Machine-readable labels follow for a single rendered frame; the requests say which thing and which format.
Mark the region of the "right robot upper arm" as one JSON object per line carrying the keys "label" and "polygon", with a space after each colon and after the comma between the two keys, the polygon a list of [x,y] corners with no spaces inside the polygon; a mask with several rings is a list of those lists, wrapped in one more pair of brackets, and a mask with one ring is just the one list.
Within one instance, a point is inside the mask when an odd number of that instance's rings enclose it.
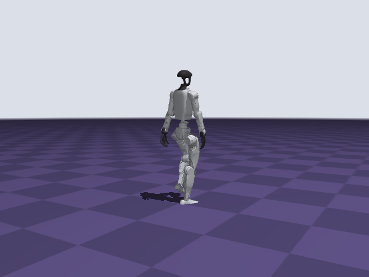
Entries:
{"label": "right robot upper arm", "polygon": [[191,100],[192,108],[193,108],[193,116],[198,118],[199,112],[199,103],[198,103],[198,93],[195,91],[188,91],[188,98]]}

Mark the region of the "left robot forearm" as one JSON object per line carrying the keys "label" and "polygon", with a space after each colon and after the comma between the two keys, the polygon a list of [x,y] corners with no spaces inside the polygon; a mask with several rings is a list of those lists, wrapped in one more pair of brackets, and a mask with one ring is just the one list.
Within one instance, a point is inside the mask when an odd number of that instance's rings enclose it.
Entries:
{"label": "left robot forearm", "polygon": [[[170,122],[171,122],[172,118],[167,115],[166,113],[166,116],[165,116],[165,121],[164,121],[164,125],[163,125],[163,128],[165,128],[165,132],[168,132],[168,128],[170,127]],[[162,131],[162,129],[161,129]]]}

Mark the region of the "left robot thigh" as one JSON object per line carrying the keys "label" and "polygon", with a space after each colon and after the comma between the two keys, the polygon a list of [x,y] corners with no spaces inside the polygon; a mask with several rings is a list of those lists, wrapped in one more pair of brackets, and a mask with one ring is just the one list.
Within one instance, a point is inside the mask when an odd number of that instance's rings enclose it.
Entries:
{"label": "left robot thigh", "polygon": [[183,162],[189,162],[189,152],[188,152],[189,146],[186,144],[185,140],[180,140],[176,138],[175,131],[172,133],[171,137],[177,142],[179,148],[181,149],[183,153],[183,156],[182,156]]}

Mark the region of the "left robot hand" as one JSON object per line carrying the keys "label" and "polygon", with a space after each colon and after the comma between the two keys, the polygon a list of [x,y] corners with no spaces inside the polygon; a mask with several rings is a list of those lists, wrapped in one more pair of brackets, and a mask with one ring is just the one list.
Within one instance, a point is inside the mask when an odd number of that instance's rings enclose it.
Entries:
{"label": "left robot hand", "polygon": [[166,141],[167,144],[169,144],[168,141],[167,141],[167,139],[166,139],[167,138],[167,136],[166,136],[167,132],[165,132],[165,128],[162,128],[162,132],[161,133],[162,133],[162,135],[161,135],[161,141],[160,142],[162,143],[163,146],[168,147],[166,145],[166,143],[165,143],[165,141]]}

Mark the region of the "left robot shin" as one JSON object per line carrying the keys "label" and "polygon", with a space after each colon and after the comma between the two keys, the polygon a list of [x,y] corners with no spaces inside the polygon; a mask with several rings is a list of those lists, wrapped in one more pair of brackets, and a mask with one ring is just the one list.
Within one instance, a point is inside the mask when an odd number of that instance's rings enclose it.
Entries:
{"label": "left robot shin", "polygon": [[189,165],[189,163],[190,163],[190,162],[183,162],[182,156],[181,156],[181,161],[180,161],[180,164],[179,164],[179,179],[178,179],[178,184],[180,184],[181,187],[183,185],[183,177],[184,177],[184,175],[186,175],[184,173],[183,169],[184,169],[185,166]]}

